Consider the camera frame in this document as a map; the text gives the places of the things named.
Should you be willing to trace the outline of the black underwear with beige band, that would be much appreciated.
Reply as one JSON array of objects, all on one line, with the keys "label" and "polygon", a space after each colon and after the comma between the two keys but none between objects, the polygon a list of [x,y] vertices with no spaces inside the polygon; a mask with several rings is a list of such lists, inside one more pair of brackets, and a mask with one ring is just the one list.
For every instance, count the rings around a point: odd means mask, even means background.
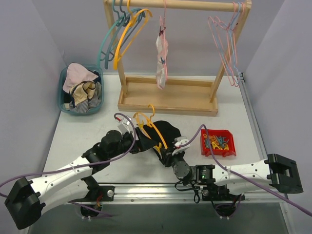
[{"label": "black underwear with beige band", "polygon": [[[174,148],[174,140],[176,137],[181,137],[180,130],[176,127],[174,127],[172,124],[170,124],[167,121],[164,120],[158,120],[154,122],[154,125],[159,129],[162,136],[164,137],[168,148]],[[155,140],[157,143],[161,142],[159,136],[155,132],[154,129],[149,128],[146,124],[143,126],[145,131],[149,134],[149,136]],[[159,161],[160,161],[160,155],[159,153],[153,149],[153,151],[156,153]]]}]

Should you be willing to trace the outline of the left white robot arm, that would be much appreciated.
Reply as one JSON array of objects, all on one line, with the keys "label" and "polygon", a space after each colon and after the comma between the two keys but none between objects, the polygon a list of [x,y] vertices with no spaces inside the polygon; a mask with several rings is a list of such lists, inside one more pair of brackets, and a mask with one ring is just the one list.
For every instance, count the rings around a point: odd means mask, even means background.
[{"label": "left white robot arm", "polygon": [[22,176],[14,183],[4,204],[16,227],[25,229],[41,215],[62,203],[98,196],[98,184],[92,177],[110,165],[118,156],[144,152],[157,142],[138,128],[134,133],[110,130],[101,142],[68,165],[41,177],[27,180]]}]

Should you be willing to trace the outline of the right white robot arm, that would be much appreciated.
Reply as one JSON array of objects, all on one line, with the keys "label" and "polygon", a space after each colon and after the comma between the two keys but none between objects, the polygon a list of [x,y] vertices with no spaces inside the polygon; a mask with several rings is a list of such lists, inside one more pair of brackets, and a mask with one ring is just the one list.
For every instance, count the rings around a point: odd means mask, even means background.
[{"label": "right white robot arm", "polygon": [[172,167],[178,182],[189,190],[201,190],[203,200],[230,201],[246,192],[274,188],[282,194],[303,192],[297,164],[279,154],[249,164],[190,166],[184,151],[160,149],[160,162]]}]

